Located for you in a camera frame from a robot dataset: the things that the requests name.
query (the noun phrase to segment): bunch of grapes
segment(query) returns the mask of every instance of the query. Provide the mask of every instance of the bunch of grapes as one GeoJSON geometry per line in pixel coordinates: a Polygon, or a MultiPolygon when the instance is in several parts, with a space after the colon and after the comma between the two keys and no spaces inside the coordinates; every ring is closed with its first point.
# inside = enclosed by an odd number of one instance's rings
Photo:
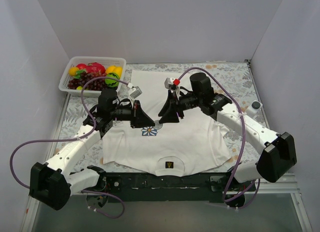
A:
{"type": "MultiPolygon", "coordinates": [[[[69,81],[68,88],[70,89],[76,89],[78,86],[84,86],[88,81],[95,77],[100,77],[100,76],[105,76],[106,74],[101,74],[100,72],[98,73],[86,73],[83,72],[80,74],[79,79],[73,79],[69,81]]],[[[91,82],[86,89],[91,90],[91,91],[102,91],[104,88],[107,88],[107,85],[105,83],[104,79],[99,79],[96,81],[91,82]]]]}

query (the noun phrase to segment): robotic arm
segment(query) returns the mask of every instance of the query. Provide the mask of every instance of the robotic arm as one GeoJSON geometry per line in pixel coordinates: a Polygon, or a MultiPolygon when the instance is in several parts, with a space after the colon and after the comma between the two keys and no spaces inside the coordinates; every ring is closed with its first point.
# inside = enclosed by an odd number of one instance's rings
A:
{"type": "MultiPolygon", "coordinates": [[[[131,96],[136,98],[140,93],[134,89],[131,96]]],[[[125,99],[119,102],[117,92],[112,89],[101,92],[98,104],[90,113],[96,120],[94,132],[83,139],[68,143],[44,164],[36,163],[31,169],[29,195],[55,210],[61,209],[76,192],[86,188],[101,191],[105,187],[106,172],[99,167],[89,166],[72,175],[71,171],[87,150],[110,130],[113,120],[130,121],[132,128],[155,125],[141,109],[138,100],[125,99]]],[[[87,134],[93,129],[93,125],[94,122],[88,116],[75,137],[87,134]]]]}
{"type": "Polygon", "coordinates": [[[234,183],[243,183],[264,178],[276,182],[285,172],[297,163],[293,137],[285,132],[282,135],[265,128],[251,117],[239,114],[236,105],[222,94],[214,92],[211,81],[205,73],[190,76],[192,91],[178,87],[179,81],[167,78],[165,87],[168,98],[159,116],[160,123],[177,123],[183,119],[183,111],[199,107],[201,111],[214,120],[225,124],[242,134],[240,116],[244,117],[246,140],[260,154],[258,161],[241,163],[234,175],[234,183]]]}

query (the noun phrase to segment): floral tablecloth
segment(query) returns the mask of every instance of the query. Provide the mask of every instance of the floral tablecloth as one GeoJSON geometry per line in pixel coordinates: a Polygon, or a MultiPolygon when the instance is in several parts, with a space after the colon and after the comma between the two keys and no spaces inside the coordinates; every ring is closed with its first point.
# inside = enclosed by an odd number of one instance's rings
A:
{"type": "MultiPolygon", "coordinates": [[[[124,81],[130,81],[132,70],[143,71],[165,71],[182,73],[190,67],[201,67],[208,70],[224,87],[225,89],[239,102],[244,111],[252,101],[257,100],[256,91],[249,73],[246,63],[193,63],[193,64],[128,64],[126,66],[124,81]]],[[[214,89],[218,93],[224,93],[215,83],[212,83],[214,89]]],[[[119,99],[126,98],[128,89],[124,85],[119,90],[119,99]]],[[[85,98],[85,103],[88,108],[97,104],[97,98],[85,98]]],[[[84,118],[87,116],[84,107],[82,106],[80,97],[71,96],[66,114],[64,117],[60,139],[70,138],[75,135],[81,126],[84,118]]],[[[266,125],[262,112],[260,111],[254,118],[262,125],[266,125]]],[[[224,137],[226,145],[232,151],[232,157],[222,166],[209,170],[208,172],[226,172],[233,166],[238,158],[241,147],[242,137],[230,130],[224,137]]],[[[55,152],[57,153],[65,143],[58,143],[55,152]]],[[[259,158],[259,154],[249,144],[245,144],[244,153],[241,161],[252,161],[259,158]]],[[[111,162],[103,165],[103,150],[102,141],[92,146],[89,151],[79,160],[74,168],[74,172],[79,172],[82,168],[89,165],[95,165],[103,168],[107,172],[140,172],[139,170],[129,168],[111,162]]]]}

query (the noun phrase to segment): red apple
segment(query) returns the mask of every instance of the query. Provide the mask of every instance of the red apple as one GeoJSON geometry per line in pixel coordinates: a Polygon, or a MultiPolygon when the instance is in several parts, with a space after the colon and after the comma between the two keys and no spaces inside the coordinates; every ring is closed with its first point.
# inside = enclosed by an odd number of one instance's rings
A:
{"type": "Polygon", "coordinates": [[[84,63],[80,63],[80,64],[77,65],[77,68],[79,68],[80,70],[86,69],[87,65],[85,65],[84,63]]]}
{"type": "Polygon", "coordinates": [[[106,69],[100,63],[93,62],[88,64],[88,66],[86,67],[86,71],[88,73],[101,72],[101,74],[104,74],[106,72],[106,69]]]}

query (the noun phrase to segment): gray floor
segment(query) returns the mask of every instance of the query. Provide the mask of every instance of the gray floor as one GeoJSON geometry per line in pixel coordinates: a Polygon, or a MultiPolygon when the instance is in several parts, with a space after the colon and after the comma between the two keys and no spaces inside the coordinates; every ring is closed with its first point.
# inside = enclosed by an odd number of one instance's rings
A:
{"type": "MultiPolygon", "coordinates": [[[[120,204],[106,204],[118,213],[120,204]]],[[[246,209],[216,208],[206,202],[129,202],[120,219],[89,211],[85,196],[72,196],[60,211],[41,204],[34,232],[297,232],[302,231],[290,194],[259,194],[246,209]]]]}

